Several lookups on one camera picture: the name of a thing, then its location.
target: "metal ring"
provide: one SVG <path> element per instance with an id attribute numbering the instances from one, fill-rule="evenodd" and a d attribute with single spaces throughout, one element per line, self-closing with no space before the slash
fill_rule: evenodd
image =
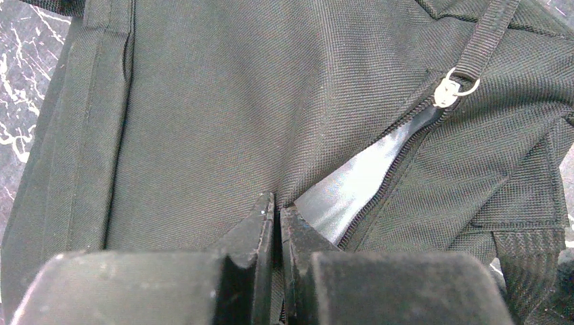
<path id="1" fill-rule="evenodd" d="M 456 70 L 456 67 L 452 68 L 446 76 L 447 80 L 450 80 L 450 76 L 453 74 L 454 70 Z M 477 88 L 479 87 L 479 85 L 481 84 L 481 80 L 480 78 L 478 78 L 475 82 L 474 85 L 472 86 L 472 88 L 470 88 L 470 90 L 468 91 L 463 91 L 462 93 L 454 93 L 453 95 L 457 96 L 457 97 L 462 97 L 462 96 L 467 96 L 470 95 L 472 93 L 474 93 L 475 90 L 477 90 Z"/>

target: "zipper pull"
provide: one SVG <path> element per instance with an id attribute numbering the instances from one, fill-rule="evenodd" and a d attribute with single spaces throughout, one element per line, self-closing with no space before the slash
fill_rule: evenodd
<path id="1" fill-rule="evenodd" d="M 481 84 L 481 80 L 477 79 L 477 81 L 472 86 L 472 89 L 469 91 L 464 91 L 462 93 L 458 92 L 461 88 L 461 85 L 456 81 L 450 80 L 451 74 L 454 72 L 456 67 L 452 68 L 448 73 L 447 76 L 441 81 L 441 84 L 435 89 L 435 106 L 439 108 L 447 108 L 450 107 L 459 97 L 470 95 L 474 93 L 475 90 Z"/>

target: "black bag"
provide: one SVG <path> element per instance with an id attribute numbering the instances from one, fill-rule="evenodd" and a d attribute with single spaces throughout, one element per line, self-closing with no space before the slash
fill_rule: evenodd
<path id="1" fill-rule="evenodd" d="M 28 2 L 76 17 L 3 239 L 7 320 L 62 251 L 204 248 L 432 110 L 337 244 L 498 257 L 517 322 L 564 321 L 574 32 L 534 1 Z"/>

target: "open zipper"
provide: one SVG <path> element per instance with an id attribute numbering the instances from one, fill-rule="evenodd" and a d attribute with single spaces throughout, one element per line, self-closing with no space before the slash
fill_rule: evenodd
<path id="1" fill-rule="evenodd" d="M 480 85 L 480 79 L 477 79 L 472 86 L 471 89 L 465 92 L 459 92 L 461 88 L 461 84 L 458 81 L 462 81 L 459 77 L 454 77 L 455 80 L 451 80 L 451 75 L 455 71 L 456 68 L 451 69 L 446 77 L 442 80 L 440 85 L 435 89 L 434 95 L 426 98 L 423 102 L 418 104 L 415 108 L 410 110 L 406 115 L 401 117 L 398 121 L 393 123 L 389 128 L 387 128 L 375 141 L 384 138 L 394 130 L 398 129 L 400 126 L 410 122 L 417 114 L 421 113 L 422 111 L 430 108 L 431 106 L 435 106 L 438 109 L 442 109 L 442 113 L 440 114 L 439 118 L 437 118 L 431 124 L 422 127 L 421 129 L 417 130 L 413 136 L 411 136 L 407 142 L 403 145 L 400 149 L 398 155 L 395 157 L 389 170 L 385 174 L 382 183 L 375 193 L 375 195 L 369 200 L 369 202 L 354 216 L 353 220 L 349 224 L 348 228 L 345 230 L 343 237 L 337 244 L 337 247 L 341 250 L 346 250 L 351 238 L 357 231 L 357 227 L 365 219 L 365 216 L 368 215 L 372 209 L 380 203 L 382 200 L 386 198 L 389 191 L 389 186 L 391 184 L 391 180 L 394 179 L 398 166 L 402 163 L 406 154 L 411 150 L 412 146 L 425 134 L 427 134 L 430 130 L 438 127 L 441 125 L 451 114 L 454 110 L 458 107 L 460 103 L 460 97 L 470 95 L 473 93 L 478 86 Z"/>

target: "marble surface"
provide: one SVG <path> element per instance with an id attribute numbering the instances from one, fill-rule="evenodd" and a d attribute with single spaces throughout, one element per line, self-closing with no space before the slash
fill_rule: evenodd
<path id="1" fill-rule="evenodd" d="M 574 28 L 573 0 L 538 0 Z M 0 238 L 18 189 L 51 74 L 70 25 L 66 17 L 16 0 L 0 0 Z M 560 166 L 574 256 L 574 147 Z"/>

